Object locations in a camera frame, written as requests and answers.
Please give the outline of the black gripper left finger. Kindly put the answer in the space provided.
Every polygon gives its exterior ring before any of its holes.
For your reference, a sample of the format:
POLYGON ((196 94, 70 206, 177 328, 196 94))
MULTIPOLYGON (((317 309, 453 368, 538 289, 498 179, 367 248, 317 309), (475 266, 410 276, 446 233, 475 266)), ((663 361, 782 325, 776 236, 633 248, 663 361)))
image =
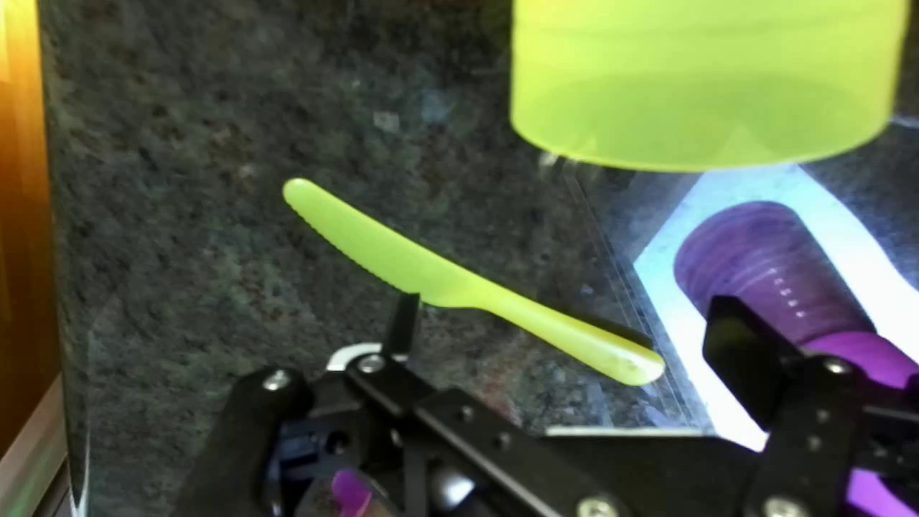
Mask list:
POLYGON ((175 517, 614 517, 614 495, 479 398, 407 368, 419 301, 318 380, 241 375, 175 517))

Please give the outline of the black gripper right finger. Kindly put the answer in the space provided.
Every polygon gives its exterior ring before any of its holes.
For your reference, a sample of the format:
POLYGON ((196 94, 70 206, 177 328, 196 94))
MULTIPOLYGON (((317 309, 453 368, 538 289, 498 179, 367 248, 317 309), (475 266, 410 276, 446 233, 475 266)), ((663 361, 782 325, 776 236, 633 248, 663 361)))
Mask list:
POLYGON ((706 309, 704 360, 766 430, 742 517, 919 512, 919 394, 839 352, 803 352, 735 296, 706 309))

